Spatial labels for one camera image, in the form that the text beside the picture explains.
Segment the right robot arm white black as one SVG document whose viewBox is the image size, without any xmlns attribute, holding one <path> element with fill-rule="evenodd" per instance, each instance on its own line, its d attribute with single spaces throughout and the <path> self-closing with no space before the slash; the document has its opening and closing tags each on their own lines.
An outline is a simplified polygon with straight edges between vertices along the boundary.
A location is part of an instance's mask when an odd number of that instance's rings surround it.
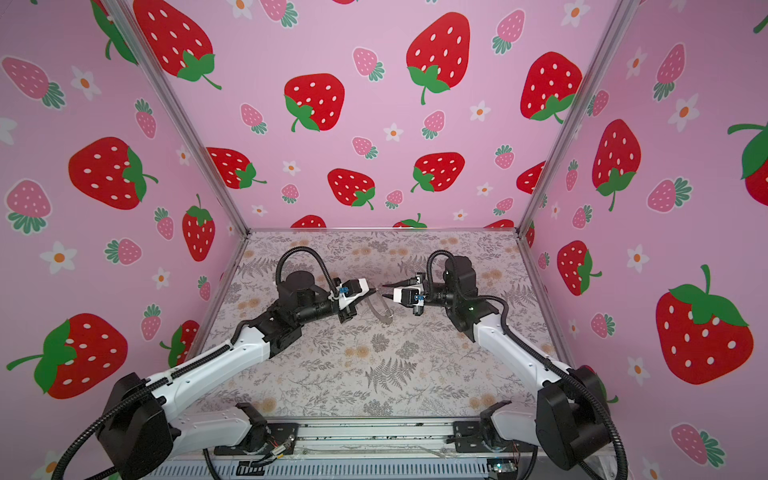
<svg viewBox="0 0 768 480">
<path fill-rule="evenodd" d="M 553 359 L 513 330 L 508 303 L 479 293 L 469 258 L 435 251 L 425 271 L 387 289 L 385 298 L 414 315 L 428 306 L 442 308 L 458 332 L 511 370 L 533 395 L 532 414 L 515 411 L 507 401 L 480 414 L 475 437 L 486 449 L 525 445 L 544 452 L 563 470 L 579 467 L 598 478 L 587 460 L 618 437 L 598 375 L 587 366 L 574 368 Z"/>
</svg>

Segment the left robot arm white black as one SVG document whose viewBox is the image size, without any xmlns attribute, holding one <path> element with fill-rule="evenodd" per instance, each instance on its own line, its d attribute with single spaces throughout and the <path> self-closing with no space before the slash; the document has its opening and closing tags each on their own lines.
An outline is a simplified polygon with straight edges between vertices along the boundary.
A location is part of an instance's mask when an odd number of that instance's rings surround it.
<svg viewBox="0 0 768 480">
<path fill-rule="evenodd" d="M 118 380 L 96 436 L 120 477 L 141 479 L 171 457 L 215 447 L 267 454 L 274 438 L 251 404 L 204 414 L 187 409 L 239 372 L 286 350 L 304 325 L 331 316 L 352 319 L 357 305 L 376 291 L 364 278 L 332 284 L 335 292 L 317 286 L 305 271 L 291 273 L 278 284 L 278 299 L 240 323 L 232 339 L 147 378 L 130 373 Z"/>
</svg>

